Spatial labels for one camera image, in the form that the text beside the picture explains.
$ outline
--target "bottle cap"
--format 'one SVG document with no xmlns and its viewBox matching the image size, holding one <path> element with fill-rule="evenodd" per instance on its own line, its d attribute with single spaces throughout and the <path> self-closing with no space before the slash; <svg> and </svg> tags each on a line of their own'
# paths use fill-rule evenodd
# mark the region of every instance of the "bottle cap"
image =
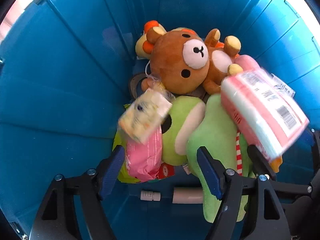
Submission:
<svg viewBox="0 0 320 240">
<path fill-rule="evenodd" d="M 160 198 L 161 198 L 160 192 L 154 192 L 153 200 L 160 201 Z"/>
</svg>

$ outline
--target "pink and white package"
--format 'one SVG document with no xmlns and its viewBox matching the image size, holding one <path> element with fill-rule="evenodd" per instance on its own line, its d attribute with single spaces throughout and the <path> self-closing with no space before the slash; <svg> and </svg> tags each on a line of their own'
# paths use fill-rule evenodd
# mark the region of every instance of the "pink and white package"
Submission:
<svg viewBox="0 0 320 240">
<path fill-rule="evenodd" d="M 161 165 L 161 155 L 161 126 L 150 135 L 146 144 L 129 140 L 126 154 L 129 175 L 140 179 L 141 182 L 155 179 Z"/>
<path fill-rule="evenodd" d="M 221 103 L 243 133 L 268 161 L 281 156 L 301 135 L 309 120 L 288 95 L 277 92 L 262 69 L 227 77 Z"/>
</svg>

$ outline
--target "tissue package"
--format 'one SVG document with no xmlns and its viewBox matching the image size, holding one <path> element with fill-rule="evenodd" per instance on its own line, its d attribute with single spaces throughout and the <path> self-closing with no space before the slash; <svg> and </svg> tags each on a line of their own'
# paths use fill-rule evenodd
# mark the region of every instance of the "tissue package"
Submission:
<svg viewBox="0 0 320 240">
<path fill-rule="evenodd" d="M 277 92 L 260 69 L 227 77 L 221 103 L 243 133 L 268 161 L 281 156 L 301 135 L 309 120 L 288 95 Z"/>
</svg>

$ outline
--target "brown teddy bear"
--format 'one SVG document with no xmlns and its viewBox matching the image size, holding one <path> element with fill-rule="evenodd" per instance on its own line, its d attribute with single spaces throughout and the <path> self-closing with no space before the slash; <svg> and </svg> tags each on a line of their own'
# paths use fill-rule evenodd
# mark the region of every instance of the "brown teddy bear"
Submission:
<svg viewBox="0 0 320 240">
<path fill-rule="evenodd" d="M 159 76 L 167 90 L 185 95 L 202 84 L 209 69 L 207 46 L 193 31 L 179 28 L 164 32 L 151 27 L 146 34 L 144 48 L 151 52 L 152 75 Z M 142 90 L 151 86 L 150 78 L 143 80 Z"/>
<path fill-rule="evenodd" d="M 241 49 L 239 39 L 235 36 L 227 36 L 224 44 L 219 42 L 219 39 L 220 31 L 213 29 L 204 40 L 208 48 L 210 66 L 202 86 L 210 95 L 220 93 L 221 82 L 227 75 L 243 71 L 238 64 L 234 64 Z"/>
</svg>

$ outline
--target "red and white striped strap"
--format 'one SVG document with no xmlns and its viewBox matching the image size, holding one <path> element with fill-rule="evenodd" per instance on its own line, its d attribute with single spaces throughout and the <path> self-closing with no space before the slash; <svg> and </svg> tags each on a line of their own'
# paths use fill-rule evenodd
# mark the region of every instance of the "red and white striped strap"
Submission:
<svg viewBox="0 0 320 240">
<path fill-rule="evenodd" d="M 236 137 L 236 156 L 237 156 L 237 172 L 242 176 L 242 158 L 241 158 L 241 149 L 240 149 L 240 131 L 237 131 Z"/>
</svg>

